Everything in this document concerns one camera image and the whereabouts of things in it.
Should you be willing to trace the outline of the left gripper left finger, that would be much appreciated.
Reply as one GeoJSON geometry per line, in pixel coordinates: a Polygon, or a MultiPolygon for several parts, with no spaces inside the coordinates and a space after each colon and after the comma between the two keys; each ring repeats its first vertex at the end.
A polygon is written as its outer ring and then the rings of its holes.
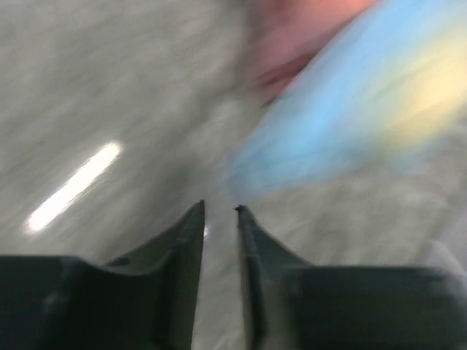
{"type": "Polygon", "coordinates": [[[79,257],[1,257],[3,349],[189,349],[205,204],[98,265],[79,257]]]}

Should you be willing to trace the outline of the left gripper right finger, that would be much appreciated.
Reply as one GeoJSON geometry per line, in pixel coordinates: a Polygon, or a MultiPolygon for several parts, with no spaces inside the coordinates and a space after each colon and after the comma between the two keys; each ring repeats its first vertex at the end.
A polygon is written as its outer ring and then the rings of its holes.
{"type": "Polygon", "coordinates": [[[466,284],[428,266],[313,265],[238,206],[247,349],[464,349],[466,284]]]}

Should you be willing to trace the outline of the light blue plastic bag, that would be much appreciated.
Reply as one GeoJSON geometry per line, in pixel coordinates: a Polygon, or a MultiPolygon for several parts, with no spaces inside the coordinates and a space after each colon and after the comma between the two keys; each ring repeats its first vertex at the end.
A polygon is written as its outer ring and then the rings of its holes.
{"type": "Polygon", "coordinates": [[[379,1],[267,109],[225,162],[257,198],[367,167],[401,170],[466,115],[466,3],[379,1]]]}

